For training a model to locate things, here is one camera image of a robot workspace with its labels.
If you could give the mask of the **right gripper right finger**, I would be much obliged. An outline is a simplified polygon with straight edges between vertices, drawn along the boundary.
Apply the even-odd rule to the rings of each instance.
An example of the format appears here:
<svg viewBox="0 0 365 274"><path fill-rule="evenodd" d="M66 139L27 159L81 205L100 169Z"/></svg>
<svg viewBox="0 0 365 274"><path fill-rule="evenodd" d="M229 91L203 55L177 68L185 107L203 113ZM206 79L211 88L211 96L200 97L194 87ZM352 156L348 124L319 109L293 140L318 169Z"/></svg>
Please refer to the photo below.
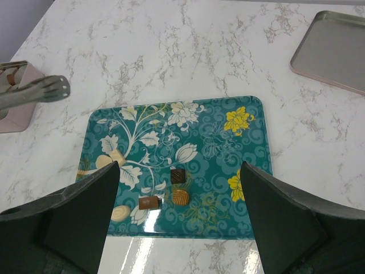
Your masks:
<svg viewBox="0 0 365 274"><path fill-rule="evenodd" d="M364 273L364 211L243 162L241 184L265 273Z"/></svg>

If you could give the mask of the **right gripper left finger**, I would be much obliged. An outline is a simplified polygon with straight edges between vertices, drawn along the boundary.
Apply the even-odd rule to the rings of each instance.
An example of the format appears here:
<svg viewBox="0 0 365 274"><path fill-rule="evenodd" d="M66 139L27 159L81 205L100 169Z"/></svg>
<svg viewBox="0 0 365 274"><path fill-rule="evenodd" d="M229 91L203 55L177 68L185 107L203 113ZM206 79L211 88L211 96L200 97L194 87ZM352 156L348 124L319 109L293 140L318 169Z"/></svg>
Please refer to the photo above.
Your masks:
<svg viewBox="0 0 365 274"><path fill-rule="evenodd" d="M117 162L1 212L1 273L97 273L114 207Z"/></svg>

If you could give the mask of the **brown rectangular chocolate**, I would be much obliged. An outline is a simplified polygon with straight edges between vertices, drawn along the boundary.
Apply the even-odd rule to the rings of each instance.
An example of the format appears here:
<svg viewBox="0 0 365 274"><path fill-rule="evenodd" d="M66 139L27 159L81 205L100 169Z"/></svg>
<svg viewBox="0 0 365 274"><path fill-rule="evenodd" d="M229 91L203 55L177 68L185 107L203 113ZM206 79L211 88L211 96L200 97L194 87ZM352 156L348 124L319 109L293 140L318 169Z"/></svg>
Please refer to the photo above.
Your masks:
<svg viewBox="0 0 365 274"><path fill-rule="evenodd" d="M153 210L158 208L160 208L160 198L158 196L139 198L139 210Z"/></svg>

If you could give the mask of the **metal tongs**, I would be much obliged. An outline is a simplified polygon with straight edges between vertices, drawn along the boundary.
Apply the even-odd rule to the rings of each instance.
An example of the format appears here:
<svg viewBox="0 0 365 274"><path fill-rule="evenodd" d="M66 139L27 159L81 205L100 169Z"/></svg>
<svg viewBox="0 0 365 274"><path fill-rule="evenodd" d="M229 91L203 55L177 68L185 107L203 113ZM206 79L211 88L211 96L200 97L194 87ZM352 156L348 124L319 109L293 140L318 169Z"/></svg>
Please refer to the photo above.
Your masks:
<svg viewBox="0 0 365 274"><path fill-rule="evenodd" d="M16 90L1 94L1 110L28 103L52 103L70 96L71 86L62 75L38 78Z"/></svg>

